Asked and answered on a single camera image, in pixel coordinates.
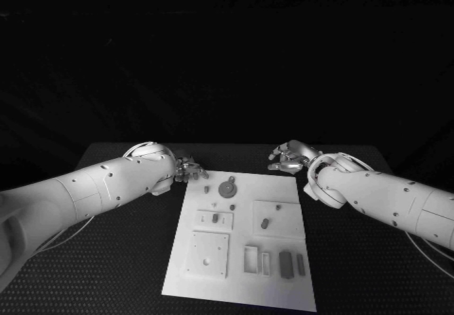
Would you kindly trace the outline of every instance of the table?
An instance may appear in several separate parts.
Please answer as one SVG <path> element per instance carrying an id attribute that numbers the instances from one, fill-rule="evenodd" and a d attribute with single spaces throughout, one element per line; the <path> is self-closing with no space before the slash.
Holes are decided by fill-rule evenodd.
<path id="1" fill-rule="evenodd" d="M 134 144 L 94 143 L 77 169 L 120 157 Z M 293 176 L 267 169 L 268 155 L 278 144 L 165 145 L 191 151 L 209 170 Z M 325 153 L 345 152 L 375 170 L 392 173 L 374 146 L 314 148 Z M 349 204 L 333 209 L 314 201 L 303 192 L 306 173 L 301 171 L 296 178 L 317 313 L 454 313 L 454 280 L 425 260 L 404 232 L 356 212 Z M 97 216 L 65 245 L 36 255 L 0 294 L 0 312 L 303 314 L 162 295 L 185 191 L 186 184 L 176 182 L 162 196 L 140 197 Z M 441 255 L 417 241 L 430 257 L 453 270 Z"/>

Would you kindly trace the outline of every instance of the black tabletop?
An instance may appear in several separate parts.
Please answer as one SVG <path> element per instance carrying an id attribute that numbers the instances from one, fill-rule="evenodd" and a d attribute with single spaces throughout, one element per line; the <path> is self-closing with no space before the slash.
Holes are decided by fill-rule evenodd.
<path id="1" fill-rule="evenodd" d="M 78 169 L 120 157 L 134 143 L 95 143 Z M 277 144 L 165 144 L 186 149 L 212 171 L 293 176 L 270 171 Z M 345 152 L 392 173 L 374 146 L 314 146 Z M 433 266 L 402 231 L 350 205 L 327 207 L 303 192 L 296 175 L 319 314 L 453 314 L 454 280 Z M 78 236 L 36 255 L 0 294 L 5 314 L 280 314 L 278 308 L 162 295 L 186 184 L 97 216 Z M 72 227 L 65 235 L 80 228 Z M 417 239 L 430 257 L 444 258 Z"/>

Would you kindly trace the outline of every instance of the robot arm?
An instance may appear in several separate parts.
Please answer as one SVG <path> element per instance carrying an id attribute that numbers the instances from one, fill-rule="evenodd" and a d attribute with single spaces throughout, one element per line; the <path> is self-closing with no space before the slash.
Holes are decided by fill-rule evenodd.
<path id="1" fill-rule="evenodd" d="M 146 193 L 163 194 L 175 176 L 186 182 L 189 173 L 208 178 L 193 162 L 192 157 L 178 159 L 166 146 L 149 142 L 134 147 L 131 156 L 0 192 L 0 292 L 55 233 Z"/>
<path id="2" fill-rule="evenodd" d="M 304 147 L 306 155 L 296 153 Z M 299 141 L 281 145 L 270 156 L 281 154 L 281 162 L 268 166 L 289 173 L 309 167 L 304 192 L 327 206 L 340 208 L 349 202 L 353 208 L 454 249 L 454 194 L 410 179 L 365 170 L 346 154 L 323 154 Z"/>

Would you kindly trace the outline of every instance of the black background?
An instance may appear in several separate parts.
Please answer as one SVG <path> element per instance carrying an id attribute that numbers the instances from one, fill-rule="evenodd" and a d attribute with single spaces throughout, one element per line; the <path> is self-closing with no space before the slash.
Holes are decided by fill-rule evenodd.
<path id="1" fill-rule="evenodd" d="M 374 145 L 453 191 L 451 7 L 189 2 L 2 8 L 0 189 L 71 172 L 93 142 L 294 138 Z"/>

